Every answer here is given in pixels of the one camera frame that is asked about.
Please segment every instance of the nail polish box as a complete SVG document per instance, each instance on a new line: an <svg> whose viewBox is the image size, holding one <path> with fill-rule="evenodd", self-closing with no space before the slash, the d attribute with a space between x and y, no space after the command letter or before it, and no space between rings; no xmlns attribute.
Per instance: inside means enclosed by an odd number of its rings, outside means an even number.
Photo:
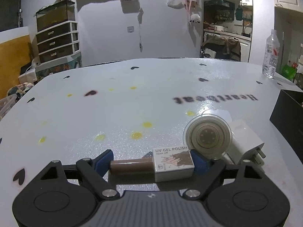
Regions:
<svg viewBox="0 0 303 227"><path fill-rule="evenodd" d="M194 172L194 162L185 145L154 148L155 181L189 178Z"/></svg>

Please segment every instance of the gold panel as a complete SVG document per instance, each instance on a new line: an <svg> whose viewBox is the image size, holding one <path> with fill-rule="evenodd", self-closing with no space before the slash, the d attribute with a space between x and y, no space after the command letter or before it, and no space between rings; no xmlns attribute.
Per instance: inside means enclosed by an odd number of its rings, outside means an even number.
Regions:
<svg viewBox="0 0 303 227"><path fill-rule="evenodd" d="M20 68L31 59L29 35L0 44L0 99L6 97L9 88L19 84Z"/></svg>

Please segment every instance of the fish tank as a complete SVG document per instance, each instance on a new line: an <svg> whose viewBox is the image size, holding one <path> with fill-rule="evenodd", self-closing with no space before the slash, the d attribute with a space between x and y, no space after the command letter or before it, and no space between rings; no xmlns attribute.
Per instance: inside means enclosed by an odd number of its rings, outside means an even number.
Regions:
<svg viewBox="0 0 303 227"><path fill-rule="evenodd" d="M75 21L75 3L70 0L55 3L39 10L36 18L38 32L62 22Z"/></svg>

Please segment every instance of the storage box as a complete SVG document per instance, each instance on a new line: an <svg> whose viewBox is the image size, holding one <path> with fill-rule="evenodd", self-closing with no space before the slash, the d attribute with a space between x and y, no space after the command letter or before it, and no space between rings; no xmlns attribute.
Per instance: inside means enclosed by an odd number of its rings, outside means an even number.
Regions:
<svg viewBox="0 0 303 227"><path fill-rule="evenodd" d="M41 81L46 76L66 71L69 69L75 69L82 67L82 60L81 60L81 52L79 51L76 54L69 55L64 58L60 58L57 60L49 61L46 63L41 64L35 68L37 80Z"/></svg>
<svg viewBox="0 0 303 227"><path fill-rule="evenodd" d="M270 121L303 163L303 92L280 91Z"/></svg>
<svg viewBox="0 0 303 227"><path fill-rule="evenodd" d="M16 104L16 94L10 95L0 100L0 121L5 114Z"/></svg>
<svg viewBox="0 0 303 227"><path fill-rule="evenodd" d="M38 11L36 17L38 32L68 20L75 21L75 3L70 0L55 3Z"/></svg>

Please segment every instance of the plastic bin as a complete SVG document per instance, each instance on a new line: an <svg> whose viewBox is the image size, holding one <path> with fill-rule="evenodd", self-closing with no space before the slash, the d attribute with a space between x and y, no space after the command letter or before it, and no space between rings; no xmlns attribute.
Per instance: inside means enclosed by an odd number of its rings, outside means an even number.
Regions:
<svg viewBox="0 0 303 227"><path fill-rule="evenodd" d="M0 121L3 119L5 114L16 104L17 94L10 95L0 100Z"/></svg>

